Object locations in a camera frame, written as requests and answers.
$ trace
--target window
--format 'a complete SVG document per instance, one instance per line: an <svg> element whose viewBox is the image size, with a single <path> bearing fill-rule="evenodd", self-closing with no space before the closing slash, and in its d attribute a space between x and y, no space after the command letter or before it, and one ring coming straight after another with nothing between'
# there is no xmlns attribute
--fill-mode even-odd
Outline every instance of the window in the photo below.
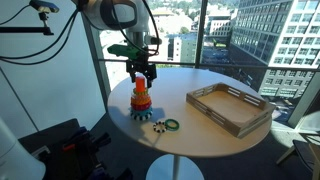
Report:
<svg viewBox="0 0 320 180"><path fill-rule="evenodd" d="M314 22L320 22L320 14L319 13L314 18Z"/></svg>
<svg viewBox="0 0 320 180"><path fill-rule="evenodd" d="M306 64L306 65L312 65L312 64L313 64L313 61L314 61L314 59L306 59L306 60L304 61L304 64Z"/></svg>
<svg viewBox="0 0 320 180"><path fill-rule="evenodd" d="M297 74L297 71L290 71L289 77L295 77Z"/></svg>
<svg viewBox="0 0 320 180"><path fill-rule="evenodd" d="M304 14L302 18L302 22L310 22L313 14Z"/></svg>
<svg viewBox="0 0 320 180"><path fill-rule="evenodd" d="M301 72L299 73L299 77L306 77L306 75L307 75L307 72L306 72L306 71L301 71Z"/></svg>
<svg viewBox="0 0 320 180"><path fill-rule="evenodd" d="M294 97L296 92L297 92L296 89L282 89L279 95L283 97Z"/></svg>
<svg viewBox="0 0 320 180"><path fill-rule="evenodd" d="M300 90L298 95L299 95L299 96L302 96L303 93L304 93L304 89L303 89L303 90Z"/></svg>
<svg viewBox="0 0 320 180"><path fill-rule="evenodd" d="M305 40L304 40L304 43L303 44L312 44L313 43L313 41L314 41L314 38L306 38Z"/></svg>
<svg viewBox="0 0 320 180"><path fill-rule="evenodd" d="M269 96L275 96L278 91L278 88L274 87L265 87L261 91L261 95L269 95Z"/></svg>
<svg viewBox="0 0 320 180"><path fill-rule="evenodd" d="M284 82L284 85L290 86L291 83L292 83L292 80L291 80L291 79L287 79L287 80Z"/></svg>
<svg viewBox="0 0 320 180"><path fill-rule="evenodd" d="M313 75L314 75L314 72L310 72L310 74L309 74L309 78L312 78L312 77L313 77Z"/></svg>
<svg viewBox="0 0 320 180"><path fill-rule="evenodd" d="M314 44L320 44L320 38L317 38Z"/></svg>
<svg viewBox="0 0 320 180"><path fill-rule="evenodd" d="M302 41L302 38L297 37L297 38L294 38L294 39L293 39L292 44L300 44L301 41Z"/></svg>
<svg viewBox="0 0 320 180"><path fill-rule="evenodd" d="M296 30L296 26L288 26L286 33L293 34Z"/></svg>
<svg viewBox="0 0 320 180"><path fill-rule="evenodd" d="M319 26L311 26L309 33L310 34L317 34L319 31Z"/></svg>
<svg viewBox="0 0 320 180"><path fill-rule="evenodd" d="M272 81L273 81L273 79L268 78L268 79L266 80L266 84L272 84Z"/></svg>
<svg viewBox="0 0 320 180"><path fill-rule="evenodd" d="M306 3L307 3L306 1L299 1L297 3L296 10L303 10L304 7L306 6Z"/></svg>
<svg viewBox="0 0 320 180"><path fill-rule="evenodd" d="M306 55L307 53L308 53L308 49L306 48L301 48L299 51L299 54L302 54L302 55Z"/></svg>
<svg viewBox="0 0 320 180"><path fill-rule="evenodd" d="M302 81L301 81L301 80L296 80L296 81L294 82L294 85L295 85L295 86L301 86L301 84L302 84Z"/></svg>
<svg viewBox="0 0 320 180"><path fill-rule="evenodd" d="M299 22L301 18L301 14L293 14L291 18L291 22Z"/></svg>
<svg viewBox="0 0 320 180"><path fill-rule="evenodd" d="M286 54L287 48L279 48L278 54Z"/></svg>
<svg viewBox="0 0 320 180"><path fill-rule="evenodd" d="M274 84L275 84L275 85L281 85L281 83L282 83L282 79L277 79Z"/></svg>
<svg viewBox="0 0 320 180"><path fill-rule="evenodd" d="M283 64L291 64L292 58L284 58Z"/></svg>
<svg viewBox="0 0 320 180"><path fill-rule="evenodd" d="M175 6L175 4L178 4L179 1L180 0L166 1L166 2L172 2L172 3L169 3L170 7L168 5L167 5L167 7L165 7L165 5L163 5L165 3L159 3L159 2L163 2L163 0L158 0L158 1L157 0L150 0L150 1L148 1L148 3L150 5L152 5L153 11L156 8L161 8L161 7L164 7L164 8L167 8L168 10L174 11L175 10L174 8L178 9L178 7L174 7L174 6ZM149 61L150 61L150 63L152 63L152 61L160 61L160 60L165 61L165 60L168 60L169 58L171 58L172 60L174 59L174 62L176 62L176 63L180 63L180 62L181 63L194 63L194 61L196 60L197 62L200 63L200 68L210 69L211 71L216 71L219 73L226 73L226 75L235 77L237 79L240 79L239 77L237 77L237 75L240 76L242 74L234 73L234 72L238 72L237 71L237 69L238 69L237 64L240 65L240 63L243 62L244 66L247 66L247 65L249 66L248 68L243 68L243 77L247 77L247 75L250 75L251 77L255 77L254 80L252 80L252 82L250 82L252 88L254 88L256 91L259 91L260 93L263 90L264 93L269 93L271 95L276 95L277 97L281 97L279 95L279 93L280 93L280 90L284 88L284 86L273 85L275 83L276 79L283 79L283 82L281 83L281 85L284 85L285 82L286 82L286 84L289 84L289 82L287 82L286 80L292 79L292 83L290 85L287 85L287 88L289 89L290 86L294 85L295 80L302 80L302 78L298 78L297 76L289 77L288 75L291 73L291 70L299 70L297 75L299 75L301 70L304 70L303 68L306 68L305 71L314 71L311 69L316 68L315 64L318 62L318 59L319 59L318 56L314 56L314 55L310 55L310 54L315 54L315 51L312 51L311 48L320 49L320 39L318 41L316 41L317 38L320 38L320 34L308 34L308 32L309 32L309 29L311 29L311 26L320 26L320 12L318 12L318 10L317 11L315 11L315 10L307 11L309 6L311 6L310 2L312 0L305 0L304 1L304 2L306 2L305 7L304 7L305 11L300 11L300 10L296 11L295 8L296 8L298 1L299 0L294 0L294 1L289 1L289 0L285 0L285 1L284 0L283 1L267 0L267 1L265 1L265 0L263 0L263 1L261 1L261 4L259 4L260 0L237 0L237 2L241 3L242 7L239 8L239 11L238 11L239 13L238 13L237 19L235 19L236 24L234 25L234 29L233 29L233 33L232 33L232 37L231 37L232 41L231 41L231 45L229 46L229 49L230 49L229 53L225 58L222 58L221 60L212 58L212 49L214 48L214 47L212 47L213 46L212 45L212 38L210 39L210 37L208 37L207 35L204 36L202 34L202 31L200 32L200 31L197 31L196 29L190 30L190 34L187 33L187 35L191 36L192 34L195 34L195 38L190 40L189 41L190 44L188 45L189 37L184 38L185 36L183 34L179 34L179 30L181 29L180 26L184 25L184 24L183 23L176 23L176 22L182 22L182 19L181 19L181 21L176 19L172 23L169 21L171 21L172 19L175 19L175 18L173 18L171 16L170 16L170 18L167 17L166 19L164 19L164 21L161 19L162 17L157 17L157 27L159 29L160 28L163 29L160 34L161 39L163 40L163 43L162 43L162 45L160 45L159 56L150 57ZM185 2L188 2L188 3L190 2L188 4L190 9L194 9L196 11L199 11L201 9L200 8L201 3L206 2L206 1L193 0L191 3L191 0L185 0ZM195 3L198 3L199 6L193 7L193 5L191 5L191 4L195 4ZM272 6L273 12L270 13L269 9L270 9L271 5L274 5L274 6ZM207 11L208 11L208 13L215 12L214 10L210 9L209 4L208 4ZM310 13L314 13L310 24L308 24L307 22L302 22L302 21L307 21L310 18ZM225 28L226 25L223 25L223 24L218 25L222 22L224 24L224 22L227 22L227 21L213 21L213 22L211 22L211 27L208 29L208 34L211 35L212 33L215 33L216 34L215 36L223 36L223 34L225 34L227 29ZM150 35L154 35L153 27L150 26L149 29L150 29ZM284 34L278 34L278 33L271 32L272 30L274 30L274 32L278 32L281 29ZM203 42L201 42L201 43L197 42L198 35L203 36ZM122 36L119 36L119 38L115 38L113 36L108 37L108 38L104 38L104 37L101 38L101 40L105 41L106 43L111 43L110 42L111 40L112 41L116 41L116 40L121 41L122 40L122 42L123 42L123 39L124 38ZM278 42L282 43L283 40L284 40L284 44L282 44L280 46L278 46L276 44ZM104 51L106 51L107 46L106 46L106 48L104 48L104 47L105 46L103 45L102 49ZM301 48L309 49L309 51L307 52L306 55L298 55L297 54L300 52ZM150 49L155 49L155 46L150 45ZM201 52L200 59L198 59L199 57L195 57L194 55L191 55L191 54L195 54L195 52ZM262 56L264 57L264 59L265 59L264 63L266 63L266 64L269 63L269 61L270 61L270 63L273 64L275 60L277 63L280 63L280 64L273 64L272 71L268 70L267 73L265 73L265 71L262 71L262 70L261 71L257 70L258 73L252 74L252 71L250 68L252 68L256 65L259 65L260 62L264 61L262 59ZM105 57L106 61L108 61L109 59L113 60L113 58L107 57L107 56L105 56L105 54L104 54L104 57ZM116 57L116 56L114 58L117 58L117 59L122 58L121 60L126 59L124 57ZM303 66L300 64L293 64L295 62L296 58L303 59L303 61L302 61ZM314 59L313 64L312 64L313 66L305 64L309 61L309 59ZM205 64L203 64L204 62L206 62L207 64L210 64L211 66L206 67ZM215 63L224 63L227 67L214 66ZM162 64L156 63L156 66L158 68L163 67L161 65ZM166 64L164 67L167 67L167 66L179 67L179 66L185 66L185 65ZM284 68L286 69L286 72L287 72L285 75L284 75L284 72L281 72L281 70L284 70ZM115 69L116 68L108 68L107 72L108 73L114 72ZM265 84L267 78L273 79L271 85ZM269 88L275 87L275 89L270 90L270 89L265 89L265 87L269 87ZM298 95L298 92L300 92L300 90L302 88L306 88L306 87L304 87L304 86L299 87L299 90L296 91L297 93L295 94L295 96ZM288 92L288 90L282 91L282 93L284 95L290 94L290 92Z"/></svg>
<svg viewBox="0 0 320 180"><path fill-rule="evenodd" d="M319 52L319 49L311 49L309 52L309 55L317 55Z"/></svg>
<svg viewBox="0 0 320 180"><path fill-rule="evenodd" d="M275 64L281 64L281 62L282 62L282 58L277 57L274 59Z"/></svg>
<svg viewBox="0 0 320 180"><path fill-rule="evenodd" d="M288 54L295 54L297 51L297 48L289 48Z"/></svg>
<svg viewBox="0 0 320 180"><path fill-rule="evenodd" d="M282 44L289 44L291 41L291 37L284 37L282 40Z"/></svg>
<svg viewBox="0 0 320 180"><path fill-rule="evenodd" d="M307 26L299 26L297 33L298 34L304 34L307 30Z"/></svg>
<svg viewBox="0 0 320 180"><path fill-rule="evenodd" d="M285 71L285 70L281 70L281 71L279 72L279 76L285 76L285 75L286 75L286 73L287 73L287 71Z"/></svg>
<svg viewBox="0 0 320 180"><path fill-rule="evenodd" d="M318 6L318 1L309 1L308 2L308 5L307 5L307 8L308 10L315 10Z"/></svg>
<svg viewBox="0 0 320 180"><path fill-rule="evenodd" d="M303 59L302 58L297 58L295 61L294 61L294 64L302 64L303 62Z"/></svg>
<svg viewBox="0 0 320 180"><path fill-rule="evenodd" d="M270 70L269 75L274 76L274 75L276 75L276 73L277 73L277 70L272 69L272 70Z"/></svg>

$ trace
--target white wall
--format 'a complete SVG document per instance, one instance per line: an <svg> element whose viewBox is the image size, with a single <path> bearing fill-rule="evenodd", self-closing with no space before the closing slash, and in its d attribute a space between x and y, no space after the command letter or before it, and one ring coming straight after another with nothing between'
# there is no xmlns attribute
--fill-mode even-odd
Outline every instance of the white wall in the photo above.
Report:
<svg viewBox="0 0 320 180"><path fill-rule="evenodd" d="M0 34L0 56L29 55L49 46L57 38L75 10L75 5L71 0L50 2L60 8L58 13L48 14L48 25L55 35ZM2 2L0 23L28 3L29 0ZM38 12L29 7L3 26L42 27L43 23ZM55 48L28 61L50 57L60 45L58 43ZM80 125L91 129L105 113L80 14L68 43L51 61L34 66L12 65L0 61L0 66L40 130L71 118L77 118ZM1 73L0 116L18 138L36 131Z"/></svg>

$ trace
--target black cable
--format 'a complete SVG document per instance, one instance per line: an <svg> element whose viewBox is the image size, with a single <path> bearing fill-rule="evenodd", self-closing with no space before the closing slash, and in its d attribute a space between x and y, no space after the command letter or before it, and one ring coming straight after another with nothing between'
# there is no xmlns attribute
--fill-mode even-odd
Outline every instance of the black cable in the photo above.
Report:
<svg viewBox="0 0 320 180"><path fill-rule="evenodd" d="M149 13L149 16L151 17L151 21L152 21L154 30L156 32L156 37L157 37L158 40L160 40L159 39L159 32L158 32L158 29L157 29L156 22L155 22L155 20L153 18L152 12L151 12L147 2L145 0L142 0L142 2L143 2L144 6L146 7L146 9L147 9L147 11ZM157 49L155 50L155 52L153 54L151 54L150 56L154 56L154 55L158 55L158 54L159 54L159 43L157 43Z"/></svg>
<svg viewBox="0 0 320 180"><path fill-rule="evenodd" d="M116 13L116 9L114 7L114 2L113 0L111 0L111 3L112 3L112 10L113 10L113 15L114 15L114 18L116 19L117 23L118 23L118 26L120 28L120 32L121 34L123 35L123 37L135 48L137 48L139 51L142 51L144 53L147 53L145 50L143 50L142 48L138 47L137 45L135 45L129 38L128 36L123 32L123 29L121 27L121 24L119 22L119 19L118 19L118 16L117 16L117 13Z"/></svg>
<svg viewBox="0 0 320 180"><path fill-rule="evenodd" d="M45 59L45 60L42 60L42 61L38 61L38 62L32 62L32 63L18 63L18 62L13 62L13 61L10 61L10 60L6 60L6 59L3 59L3 58L0 58L0 60L4 61L4 62L7 62L7 63L11 63L11 64L16 64L16 65L36 65L36 64L41 64L41 63L44 63L44 62L47 62L49 60L51 60L52 58L54 58L57 54L60 53L60 51L64 48L64 46L66 45L68 39L69 39L69 35L71 33L71 30L72 30L72 27L73 27L73 24L74 24L74 21L77 17L77 13L75 14L72 14L72 21L71 21L71 24L70 24L70 27L69 27L69 30L68 30L68 33L67 33L67 36L66 36L66 39L64 40L63 44L61 45L61 47L58 49L58 51L56 53L54 53L51 57Z"/></svg>
<svg viewBox="0 0 320 180"><path fill-rule="evenodd" d="M6 20L5 22L0 23L0 25L4 25L8 22L10 22L12 19L14 19L15 17L17 17L24 9L26 9L27 7L29 7L30 5L26 5L23 8L20 9L20 11L18 11L12 18Z"/></svg>
<svg viewBox="0 0 320 180"><path fill-rule="evenodd" d="M76 9L72 15L70 16L69 20L67 21L66 25L64 26L63 30L61 31L60 35L58 36L58 38L50 45L48 46L47 48L43 49L42 51L39 51L37 53L34 53L34 54L30 54L30 55L26 55L26 56L20 56L20 57L5 57L5 56L0 56L1 60L3 59L10 59L10 60L20 60L20 59L26 59L26 58L30 58L30 57L33 57L33 56L37 56L39 54L42 54L46 51L48 51L49 49L51 49L54 45L56 45L58 43L58 41L61 39L62 35L64 34L64 32L66 31L68 25L70 24L73 16L76 16L77 13L79 11Z"/></svg>

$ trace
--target round white table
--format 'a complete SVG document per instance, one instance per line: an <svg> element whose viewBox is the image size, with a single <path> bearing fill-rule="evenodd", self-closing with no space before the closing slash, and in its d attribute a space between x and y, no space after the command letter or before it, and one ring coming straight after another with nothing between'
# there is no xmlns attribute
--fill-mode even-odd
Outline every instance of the round white table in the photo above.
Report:
<svg viewBox="0 0 320 180"><path fill-rule="evenodd" d="M161 68L157 69L157 75L149 89L153 116L146 122L130 118L130 98L135 88L130 78L120 82L108 99L108 113L122 132L145 146L168 153L154 161L146 179L186 179L191 175L193 179L204 179L187 157L236 154L255 146L268 134L271 118L240 139L186 102L188 92L219 82L260 97L247 85L222 74L192 68ZM155 132L153 124L166 119L177 120L179 130Z"/></svg>

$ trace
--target green ring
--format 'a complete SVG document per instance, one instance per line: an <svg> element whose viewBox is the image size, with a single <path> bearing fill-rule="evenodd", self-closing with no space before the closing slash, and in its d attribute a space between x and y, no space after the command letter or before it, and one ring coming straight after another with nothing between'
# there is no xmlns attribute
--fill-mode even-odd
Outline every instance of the green ring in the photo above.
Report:
<svg viewBox="0 0 320 180"><path fill-rule="evenodd" d="M174 119L167 119L165 122L164 122L164 125L167 127L167 129L169 131L176 131L179 129L180 125L179 125L179 122L174 120Z"/></svg>

